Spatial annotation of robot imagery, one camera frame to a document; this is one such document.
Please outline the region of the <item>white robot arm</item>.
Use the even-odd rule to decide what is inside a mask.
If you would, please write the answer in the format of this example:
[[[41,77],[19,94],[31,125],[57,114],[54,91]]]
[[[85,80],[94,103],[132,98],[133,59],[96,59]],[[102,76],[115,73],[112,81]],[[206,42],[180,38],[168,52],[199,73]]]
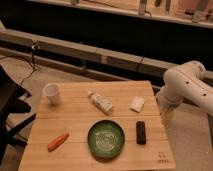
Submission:
[[[169,68],[163,75],[164,85],[156,94],[162,123],[167,125],[173,110],[186,98],[213,117],[213,87],[204,83],[206,69],[199,61]]]

